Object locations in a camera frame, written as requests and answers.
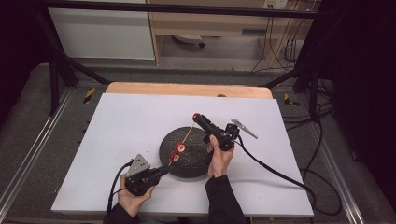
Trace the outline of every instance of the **hand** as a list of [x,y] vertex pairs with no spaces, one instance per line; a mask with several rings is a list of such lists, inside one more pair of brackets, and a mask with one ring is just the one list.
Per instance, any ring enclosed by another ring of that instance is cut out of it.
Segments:
[[210,145],[207,146],[207,153],[213,152],[212,162],[210,162],[207,175],[209,177],[219,177],[227,175],[227,167],[233,158],[233,148],[228,151],[222,151],[219,147],[218,139],[214,135],[210,135]]
[[[120,189],[125,188],[125,174],[120,177]],[[134,196],[127,189],[124,189],[118,193],[119,204],[125,209],[125,211],[131,216],[135,217],[139,212],[142,204],[151,198],[154,187],[148,189],[145,195]]]

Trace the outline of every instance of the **person's right hand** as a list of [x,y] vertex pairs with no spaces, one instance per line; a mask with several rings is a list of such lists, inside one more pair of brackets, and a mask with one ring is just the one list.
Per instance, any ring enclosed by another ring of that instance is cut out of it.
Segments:
[[210,144],[207,146],[207,153],[213,152],[212,162],[210,162],[207,175],[210,177],[219,177],[227,175],[227,168],[233,158],[233,148],[228,151],[222,151],[219,147],[218,139],[210,135]]

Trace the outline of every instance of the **person's left hand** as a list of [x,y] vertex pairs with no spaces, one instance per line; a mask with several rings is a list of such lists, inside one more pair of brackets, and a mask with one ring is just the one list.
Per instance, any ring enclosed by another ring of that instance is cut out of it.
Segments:
[[[120,189],[123,188],[125,188],[125,174],[120,177]],[[149,188],[145,195],[134,196],[128,189],[124,189],[118,192],[119,204],[131,217],[135,217],[142,204],[151,198],[152,191],[154,187]]]

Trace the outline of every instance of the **person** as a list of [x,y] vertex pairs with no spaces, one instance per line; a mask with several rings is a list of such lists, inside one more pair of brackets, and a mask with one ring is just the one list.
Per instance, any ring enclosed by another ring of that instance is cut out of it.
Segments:
[[[246,223],[244,213],[236,200],[230,181],[227,176],[227,168],[233,158],[233,148],[222,151],[215,136],[210,135],[210,144],[207,152],[213,151],[212,162],[209,164],[207,174],[209,180],[206,182],[205,189],[209,199],[208,223]],[[120,178],[120,189],[125,186],[125,175]],[[119,202],[111,210],[107,218],[107,224],[135,224],[139,223],[136,215],[142,204],[151,198],[154,187],[151,187],[145,195],[134,196],[128,190],[118,193]]]

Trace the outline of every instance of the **white wall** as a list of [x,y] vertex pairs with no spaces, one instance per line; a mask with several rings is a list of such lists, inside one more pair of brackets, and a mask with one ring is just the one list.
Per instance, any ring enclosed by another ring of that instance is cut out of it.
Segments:
[[[144,0],[113,2],[145,3]],[[49,12],[70,57],[154,60],[146,12],[59,8],[50,8]]]

